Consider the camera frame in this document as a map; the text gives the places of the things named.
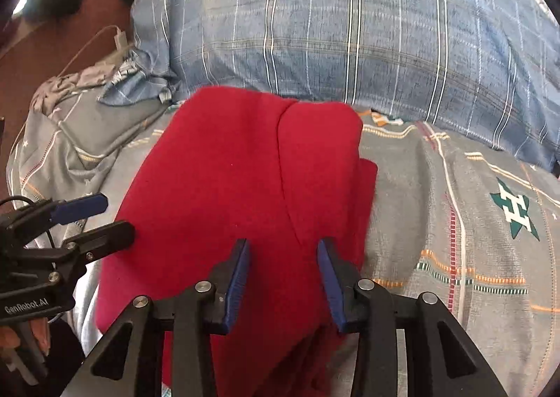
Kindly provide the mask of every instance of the green star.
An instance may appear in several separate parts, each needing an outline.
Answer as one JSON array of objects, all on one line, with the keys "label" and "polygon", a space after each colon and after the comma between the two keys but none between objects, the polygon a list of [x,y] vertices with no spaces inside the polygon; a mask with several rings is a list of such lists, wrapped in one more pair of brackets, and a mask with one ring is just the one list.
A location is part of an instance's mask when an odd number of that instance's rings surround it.
[{"label": "green star", "polygon": [[490,193],[496,205],[506,215],[506,222],[510,224],[511,237],[515,239],[517,234],[525,227],[540,242],[539,234],[533,221],[529,217],[529,199],[525,195],[514,195],[510,188],[498,179],[499,193]]}]

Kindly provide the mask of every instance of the brown surface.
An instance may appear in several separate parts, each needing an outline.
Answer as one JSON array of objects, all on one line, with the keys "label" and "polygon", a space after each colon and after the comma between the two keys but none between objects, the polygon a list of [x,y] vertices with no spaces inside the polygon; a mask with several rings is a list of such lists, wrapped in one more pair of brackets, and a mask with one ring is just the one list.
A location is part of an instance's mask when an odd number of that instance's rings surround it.
[{"label": "brown surface", "polygon": [[[6,119],[0,149],[0,199],[8,196],[6,163],[16,135],[27,118],[39,85],[57,76],[100,29],[130,26],[130,9],[120,0],[84,0],[79,12],[33,29],[0,58],[0,117]],[[113,29],[105,31],[72,63],[68,73],[93,65],[115,49]]]}]

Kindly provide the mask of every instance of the blue rubber tip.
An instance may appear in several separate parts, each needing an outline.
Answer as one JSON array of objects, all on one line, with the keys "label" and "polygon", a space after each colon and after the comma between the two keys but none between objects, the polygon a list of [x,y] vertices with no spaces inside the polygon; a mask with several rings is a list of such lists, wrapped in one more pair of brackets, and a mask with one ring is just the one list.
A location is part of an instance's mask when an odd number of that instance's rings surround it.
[{"label": "blue rubber tip", "polygon": [[330,315],[338,327],[339,332],[344,332],[346,326],[346,316],[344,315],[344,297],[342,289],[334,273],[333,264],[330,261],[325,241],[320,240],[317,246],[317,262],[323,279],[323,287],[327,294]]},{"label": "blue rubber tip", "polygon": [[51,220],[53,223],[67,225],[83,218],[102,214],[107,210],[108,202],[107,197],[103,193],[66,201],[54,209]]},{"label": "blue rubber tip", "polygon": [[245,290],[245,283],[247,282],[247,274],[249,273],[249,263],[250,263],[250,253],[249,253],[249,243],[245,242],[241,253],[239,254],[239,259],[233,271],[233,276],[230,281],[230,286],[226,293],[226,315],[224,317],[223,324],[226,327],[226,334],[231,331],[235,321],[237,320],[237,314],[239,313],[239,306],[241,305],[243,298],[243,291]]}]

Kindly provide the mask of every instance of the folded red sweatshirt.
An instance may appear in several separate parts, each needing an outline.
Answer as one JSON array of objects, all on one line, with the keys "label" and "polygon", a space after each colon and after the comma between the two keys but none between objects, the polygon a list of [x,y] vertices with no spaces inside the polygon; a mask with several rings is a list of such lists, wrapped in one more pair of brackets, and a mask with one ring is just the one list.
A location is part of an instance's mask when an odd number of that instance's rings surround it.
[{"label": "folded red sweatshirt", "polygon": [[198,91],[123,200],[118,219],[136,227],[136,240],[103,261],[99,329],[139,294],[170,297],[203,280],[236,239],[247,238],[251,265],[237,323],[211,340],[218,395],[328,395],[326,364],[342,338],[316,249],[334,237],[341,257],[362,265],[377,167],[359,158],[361,130],[341,103]]}]

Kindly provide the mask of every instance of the human hand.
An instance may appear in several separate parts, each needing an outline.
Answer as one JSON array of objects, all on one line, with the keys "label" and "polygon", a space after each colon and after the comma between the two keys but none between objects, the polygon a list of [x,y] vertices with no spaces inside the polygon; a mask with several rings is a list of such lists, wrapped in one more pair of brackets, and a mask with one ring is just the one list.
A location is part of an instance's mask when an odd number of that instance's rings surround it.
[{"label": "human hand", "polygon": [[[33,337],[37,340],[38,347],[48,356],[50,350],[50,332],[47,319],[39,318],[31,320],[29,323],[31,325]],[[17,348],[20,344],[21,340],[13,329],[8,326],[0,326],[0,349]]]}]

